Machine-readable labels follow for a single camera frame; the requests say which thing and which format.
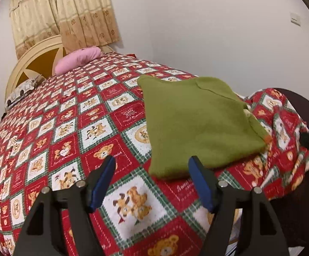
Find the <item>beige patterned window curtain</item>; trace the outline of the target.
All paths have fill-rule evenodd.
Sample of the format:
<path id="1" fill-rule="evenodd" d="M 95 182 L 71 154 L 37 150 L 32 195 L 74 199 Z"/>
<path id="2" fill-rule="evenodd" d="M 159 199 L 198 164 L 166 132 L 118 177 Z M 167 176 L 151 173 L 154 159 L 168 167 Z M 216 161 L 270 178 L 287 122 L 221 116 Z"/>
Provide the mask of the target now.
<path id="1" fill-rule="evenodd" d="M 111 0 L 10 0 L 9 17 L 17 58 L 55 35 L 67 53 L 120 39 Z"/>

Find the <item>red patchwork bear bedspread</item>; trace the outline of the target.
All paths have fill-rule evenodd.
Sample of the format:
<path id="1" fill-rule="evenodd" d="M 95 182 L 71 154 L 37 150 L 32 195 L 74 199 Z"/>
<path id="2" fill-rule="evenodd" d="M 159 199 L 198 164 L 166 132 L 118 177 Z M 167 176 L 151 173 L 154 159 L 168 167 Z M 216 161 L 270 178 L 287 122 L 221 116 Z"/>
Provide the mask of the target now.
<path id="1" fill-rule="evenodd" d="M 104 253 L 199 253 L 213 215 L 199 201 L 188 174 L 170 179 L 150 175 L 152 147 L 143 93 L 137 83 L 142 75 L 171 82 L 196 77 L 132 55 L 109 53 L 49 78 L 3 118 L 3 255 L 13 255 L 23 223 L 42 188 L 70 188 L 87 178 L 107 156 L 116 160 L 115 174 L 102 207 L 90 216 Z M 227 172 L 240 161 L 214 170 L 219 179 L 245 190 L 237 187 Z"/>

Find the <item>green knitted sweater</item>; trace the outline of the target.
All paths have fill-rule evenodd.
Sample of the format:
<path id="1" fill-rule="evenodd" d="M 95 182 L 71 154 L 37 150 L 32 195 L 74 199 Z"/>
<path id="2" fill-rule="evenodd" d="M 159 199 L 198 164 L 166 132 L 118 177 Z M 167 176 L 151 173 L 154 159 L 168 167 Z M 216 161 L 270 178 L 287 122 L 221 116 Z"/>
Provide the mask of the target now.
<path id="1" fill-rule="evenodd" d="M 137 83 L 152 147 L 149 173 L 156 178 L 187 175 L 192 156 L 207 168 L 220 168 L 264 152 L 272 141 L 247 104 L 220 79 L 171 82 L 142 75 Z"/>

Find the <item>white car-print pillow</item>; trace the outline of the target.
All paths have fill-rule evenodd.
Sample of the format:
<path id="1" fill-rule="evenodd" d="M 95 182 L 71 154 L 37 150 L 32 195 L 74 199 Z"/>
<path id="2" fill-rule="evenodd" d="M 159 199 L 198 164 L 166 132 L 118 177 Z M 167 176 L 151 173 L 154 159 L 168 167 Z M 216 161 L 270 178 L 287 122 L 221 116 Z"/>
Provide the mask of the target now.
<path id="1" fill-rule="evenodd" d="M 8 112 L 18 102 L 25 99 L 30 95 L 43 81 L 45 78 L 42 75 L 38 75 L 35 78 L 28 79 L 19 84 L 7 97 L 5 101 L 5 111 Z"/>

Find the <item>pink pillow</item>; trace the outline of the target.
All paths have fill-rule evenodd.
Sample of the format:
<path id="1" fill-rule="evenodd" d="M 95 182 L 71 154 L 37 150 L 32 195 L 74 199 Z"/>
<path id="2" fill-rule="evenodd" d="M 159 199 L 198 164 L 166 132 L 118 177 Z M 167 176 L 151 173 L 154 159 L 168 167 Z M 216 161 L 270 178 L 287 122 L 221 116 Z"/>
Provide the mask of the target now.
<path id="1" fill-rule="evenodd" d="M 75 50 L 61 58 L 55 66 L 55 75 L 61 76 L 75 68 L 82 67 L 101 57 L 103 52 L 97 46 Z"/>

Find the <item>cream wooden headboard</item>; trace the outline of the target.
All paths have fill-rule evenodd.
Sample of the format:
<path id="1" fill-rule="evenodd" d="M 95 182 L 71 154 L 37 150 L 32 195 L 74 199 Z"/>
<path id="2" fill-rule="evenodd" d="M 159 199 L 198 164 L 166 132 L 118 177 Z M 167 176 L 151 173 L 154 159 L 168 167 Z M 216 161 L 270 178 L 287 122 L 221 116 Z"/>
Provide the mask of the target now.
<path id="1" fill-rule="evenodd" d="M 44 78 L 55 74 L 57 63 L 66 55 L 60 35 L 45 39 L 28 49 L 17 61 L 5 89 L 7 100 L 11 92 L 23 81 L 42 75 Z"/>

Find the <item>white wall switch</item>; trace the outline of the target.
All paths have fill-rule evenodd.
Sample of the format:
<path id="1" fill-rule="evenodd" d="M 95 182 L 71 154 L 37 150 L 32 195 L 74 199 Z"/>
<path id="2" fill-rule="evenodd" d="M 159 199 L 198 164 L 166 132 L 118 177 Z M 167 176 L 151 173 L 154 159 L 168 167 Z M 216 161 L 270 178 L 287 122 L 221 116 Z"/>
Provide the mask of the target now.
<path id="1" fill-rule="evenodd" d="M 290 21 L 299 27 L 301 26 L 301 17 L 297 13 L 290 13 Z"/>

